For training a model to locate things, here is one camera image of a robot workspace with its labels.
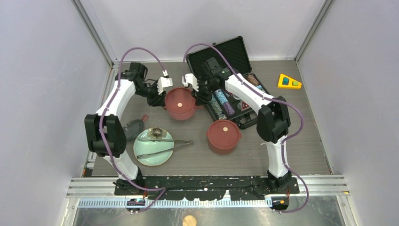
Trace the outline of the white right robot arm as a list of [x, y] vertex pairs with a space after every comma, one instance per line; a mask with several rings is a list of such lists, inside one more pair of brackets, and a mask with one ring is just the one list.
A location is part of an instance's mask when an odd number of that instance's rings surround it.
[[224, 58], [220, 61], [215, 57], [187, 61], [191, 73], [183, 77], [183, 84], [192, 86], [197, 105], [209, 104], [221, 90], [222, 93], [237, 96], [257, 115], [256, 131], [266, 142], [268, 151], [267, 182], [271, 191], [281, 193], [292, 177], [285, 150], [291, 125], [286, 100], [258, 89], [247, 79], [248, 73], [242, 74], [239, 68], [230, 65]]

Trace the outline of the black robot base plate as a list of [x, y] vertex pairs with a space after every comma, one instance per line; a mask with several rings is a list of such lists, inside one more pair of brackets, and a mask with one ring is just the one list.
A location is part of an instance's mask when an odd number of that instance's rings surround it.
[[276, 187], [267, 177], [261, 176], [148, 176], [139, 183], [147, 188], [146, 191], [121, 179], [113, 184], [115, 195], [144, 195], [149, 200], [155, 200], [160, 189], [164, 187], [166, 190], [160, 200], [168, 201], [213, 201], [221, 200], [226, 194], [229, 194], [232, 201], [249, 201], [261, 200], [269, 194], [287, 195], [300, 192], [296, 178], [290, 178], [282, 187]]

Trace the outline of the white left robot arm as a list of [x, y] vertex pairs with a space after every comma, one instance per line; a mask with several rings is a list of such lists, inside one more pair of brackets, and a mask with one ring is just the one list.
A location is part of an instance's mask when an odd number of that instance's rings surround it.
[[150, 84], [145, 79], [148, 69], [141, 63], [131, 63], [126, 71], [118, 70], [111, 93], [95, 114], [84, 119], [89, 151], [104, 158], [117, 172], [118, 183], [126, 184], [133, 195], [144, 190], [140, 168], [135, 165], [126, 151], [127, 138], [120, 122], [127, 103], [133, 95], [150, 100], [150, 106], [164, 106], [166, 88], [173, 86], [167, 70]]

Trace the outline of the black spiky sea cucumber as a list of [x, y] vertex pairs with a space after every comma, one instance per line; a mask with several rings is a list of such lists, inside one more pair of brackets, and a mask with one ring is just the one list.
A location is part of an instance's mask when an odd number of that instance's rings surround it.
[[167, 134], [166, 130], [158, 127], [149, 128], [147, 131], [147, 137], [150, 139], [163, 139]]

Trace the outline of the metal tongs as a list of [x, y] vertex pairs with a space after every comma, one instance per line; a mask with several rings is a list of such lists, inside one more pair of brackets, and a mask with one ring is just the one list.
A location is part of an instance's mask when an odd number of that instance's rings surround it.
[[135, 157], [138, 160], [146, 159], [157, 154], [182, 149], [193, 145], [193, 143], [193, 140], [140, 138], [138, 144], [142, 146], [137, 148], [138, 152], [135, 153]]

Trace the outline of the light green ceramic plate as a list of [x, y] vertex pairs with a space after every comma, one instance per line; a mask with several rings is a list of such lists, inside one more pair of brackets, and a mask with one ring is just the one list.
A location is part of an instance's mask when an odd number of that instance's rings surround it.
[[136, 159], [146, 166], [164, 164], [173, 153], [172, 136], [162, 128], [149, 128], [141, 132], [133, 144]]

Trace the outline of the red lunch box with food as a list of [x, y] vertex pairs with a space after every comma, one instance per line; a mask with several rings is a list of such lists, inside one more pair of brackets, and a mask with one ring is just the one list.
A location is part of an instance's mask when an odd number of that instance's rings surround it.
[[165, 97], [163, 107], [172, 119], [184, 121], [191, 118], [196, 110], [203, 106], [196, 106], [196, 99], [188, 88], [178, 87], [170, 90]]

